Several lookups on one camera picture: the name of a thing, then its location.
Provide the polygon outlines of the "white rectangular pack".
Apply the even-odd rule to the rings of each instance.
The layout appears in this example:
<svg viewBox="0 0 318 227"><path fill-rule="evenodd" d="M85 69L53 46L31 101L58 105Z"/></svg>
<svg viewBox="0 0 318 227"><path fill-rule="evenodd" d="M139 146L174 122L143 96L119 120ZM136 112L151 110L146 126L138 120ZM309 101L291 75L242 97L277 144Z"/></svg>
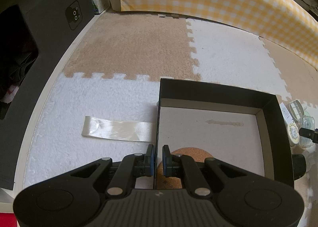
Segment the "white rectangular pack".
<svg viewBox="0 0 318 227"><path fill-rule="evenodd" d="M280 106L280 110L281 110L283 119L285 121L285 124L286 125L291 124L293 122L293 118L292 118L291 114L289 113L289 110L287 109L287 107L283 103L280 103L279 106Z"/></svg>

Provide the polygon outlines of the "black cardboard box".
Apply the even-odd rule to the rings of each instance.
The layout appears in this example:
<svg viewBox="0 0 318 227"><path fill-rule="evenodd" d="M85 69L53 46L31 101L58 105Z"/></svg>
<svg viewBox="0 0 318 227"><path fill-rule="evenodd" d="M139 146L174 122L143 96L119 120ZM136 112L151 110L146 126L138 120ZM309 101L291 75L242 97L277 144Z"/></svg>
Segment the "black cardboard box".
<svg viewBox="0 0 318 227"><path fill-rule="evenodd" d="M275 95L222 84L160 81L156 136L162 147L202 149L215 158L294 185L292 153Z"/></svg>

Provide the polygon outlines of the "grey divided tray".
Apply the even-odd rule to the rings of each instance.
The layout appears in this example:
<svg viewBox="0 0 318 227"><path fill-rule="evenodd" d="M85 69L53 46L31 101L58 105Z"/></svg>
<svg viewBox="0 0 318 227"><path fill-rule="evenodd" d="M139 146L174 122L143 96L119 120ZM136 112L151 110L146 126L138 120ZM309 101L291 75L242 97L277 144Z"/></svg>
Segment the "grey divided tray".
<svg viewBox="0 0 318 227"><path fill-rule="evenodd" d="M298 99L289 102L288 107L295 121L299 121L304 116L304 109Z"/></svg>

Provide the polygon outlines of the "round cork coaster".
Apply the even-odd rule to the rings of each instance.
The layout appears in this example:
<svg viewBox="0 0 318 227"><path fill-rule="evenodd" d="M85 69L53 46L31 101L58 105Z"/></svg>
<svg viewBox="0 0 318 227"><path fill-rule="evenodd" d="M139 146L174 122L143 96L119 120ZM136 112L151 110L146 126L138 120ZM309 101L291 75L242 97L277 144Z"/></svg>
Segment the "round cork coaster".
<svg viewBox="0 0 318 227"><path fill-rule="evenodd" d="M209 152L196 147L183 147L170 152L171 155L182 154L190 156L195 162L204 162L206 158L213 158ZM176 173L172 172L171 176L166 177L163 172L163 162L157 167L156 188L157 189L182 189L182 181L177 177L179 172L178 162L172 161L173 168L176 168Z"/></svg>

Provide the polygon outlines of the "white foam mat tile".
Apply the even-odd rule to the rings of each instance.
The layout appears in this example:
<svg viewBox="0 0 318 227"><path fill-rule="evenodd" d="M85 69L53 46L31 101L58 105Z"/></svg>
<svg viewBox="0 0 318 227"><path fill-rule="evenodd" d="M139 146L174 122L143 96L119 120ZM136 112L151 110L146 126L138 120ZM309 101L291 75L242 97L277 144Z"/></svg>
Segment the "white foam mat tile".
<svg viewBox="0 0 318 227"><path fill-rule="evenodd" d="M194 74L213 82L268 92L287 101L279 69L257 35L216 22L187 19Z"/></svg>

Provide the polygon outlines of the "brown foam mat tile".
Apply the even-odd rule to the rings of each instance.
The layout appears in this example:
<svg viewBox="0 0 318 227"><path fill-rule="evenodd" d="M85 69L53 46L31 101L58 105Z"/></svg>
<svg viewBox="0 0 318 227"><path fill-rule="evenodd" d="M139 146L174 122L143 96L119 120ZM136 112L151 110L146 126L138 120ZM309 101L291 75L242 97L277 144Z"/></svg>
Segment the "brown foam mat tile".
<svg viewBox="0 0 318 227"><path fill-rule="evenodd" d="M63 73L66 77L80 73L91 78L99 73L109 79L123 74L126 80L145 76L152 82L161 77L199 81L188 25L184 18L171 16L104 13L77 45Z"/></svg>

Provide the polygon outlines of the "yellow checkered blanket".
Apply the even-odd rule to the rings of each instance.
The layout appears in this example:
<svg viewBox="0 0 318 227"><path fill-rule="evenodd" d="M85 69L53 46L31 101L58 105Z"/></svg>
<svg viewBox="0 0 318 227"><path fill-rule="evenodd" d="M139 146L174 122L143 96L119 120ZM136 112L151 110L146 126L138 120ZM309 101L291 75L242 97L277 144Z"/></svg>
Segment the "yellow checkered blanket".
<svg viewBox="0 0 318 227"><path fill-rule="evenodd" d="M181 14L268 39L317 66L317 21L294 0L120 0L122 11Z"/></svg>

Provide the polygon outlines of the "white tissue box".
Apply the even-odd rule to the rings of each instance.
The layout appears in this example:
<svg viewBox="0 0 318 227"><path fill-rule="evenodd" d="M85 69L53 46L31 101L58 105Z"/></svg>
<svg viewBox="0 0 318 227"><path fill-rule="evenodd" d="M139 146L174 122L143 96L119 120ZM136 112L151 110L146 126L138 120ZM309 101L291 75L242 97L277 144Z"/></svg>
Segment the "white tissue box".
<svg viewBox="0 0 318 227"><path fill-rule="evenodd" d="M91 0L93 5L93 10L95 14L100 14L107 8L109 8L109 0Z"/></svg>

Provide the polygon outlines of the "black shelf panel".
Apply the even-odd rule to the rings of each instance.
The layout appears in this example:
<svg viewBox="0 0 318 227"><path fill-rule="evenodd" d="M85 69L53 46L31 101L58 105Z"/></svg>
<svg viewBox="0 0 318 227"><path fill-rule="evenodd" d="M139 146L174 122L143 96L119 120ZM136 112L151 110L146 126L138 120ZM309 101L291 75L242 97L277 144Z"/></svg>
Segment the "black shelf panel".
<svg viewBox="0 0 318 227"><path fill-rule="evenodd" d="M71 30L65 10L76 0L1 0L1 93L18 91L1 113L1 187L14 187L23 136L35 104L64 52L93 18L91 0L77 0L81 23Z"/></svg>

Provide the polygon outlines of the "black wall socket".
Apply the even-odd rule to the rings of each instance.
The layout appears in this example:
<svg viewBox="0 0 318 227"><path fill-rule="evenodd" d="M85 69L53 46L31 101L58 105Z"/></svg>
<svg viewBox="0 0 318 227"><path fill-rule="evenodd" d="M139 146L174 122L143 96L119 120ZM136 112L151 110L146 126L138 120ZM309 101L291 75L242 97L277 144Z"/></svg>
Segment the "black wall socket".
<svg viewBox="0 0 318 227"><path fill-rule="evenodd" d="M70 29L75 30L82 20L82 13L77 0L68 6L68 8L66 8L65 16Z"/></svg>

